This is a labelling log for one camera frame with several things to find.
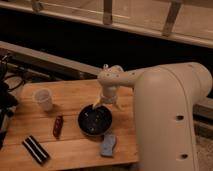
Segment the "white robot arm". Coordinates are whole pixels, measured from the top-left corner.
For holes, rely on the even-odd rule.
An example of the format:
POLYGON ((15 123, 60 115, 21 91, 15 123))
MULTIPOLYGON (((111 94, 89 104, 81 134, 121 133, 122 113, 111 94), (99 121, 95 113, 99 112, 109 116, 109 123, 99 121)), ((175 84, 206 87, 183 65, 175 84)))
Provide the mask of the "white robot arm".
POLYGON ((95 108, 115 103, 118 87, 133 89, 139 171, 199 171, 193 107, 213 86, 205 66, 187 62, 130 71, 113 66, 97 79, 102 90, 95 108))

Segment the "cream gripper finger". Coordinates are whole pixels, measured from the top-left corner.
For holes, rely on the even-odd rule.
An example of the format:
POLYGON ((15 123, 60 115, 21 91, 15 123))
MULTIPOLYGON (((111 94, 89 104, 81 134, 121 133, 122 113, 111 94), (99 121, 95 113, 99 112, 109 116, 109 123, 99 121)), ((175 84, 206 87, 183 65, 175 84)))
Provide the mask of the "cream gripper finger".
POLYGON ((113 104, 115 108, 121 110, 121 106, 117 103, 117 101, 113 104))
POLYGON ((102 106, 102 104, 103 104, 103 103, 102 103, 102 99, 101 99, 101 98, 98 98, 98 99, 93 103, 92 108, 93 108, 93 109, 96 109, 96 108, 102 106))

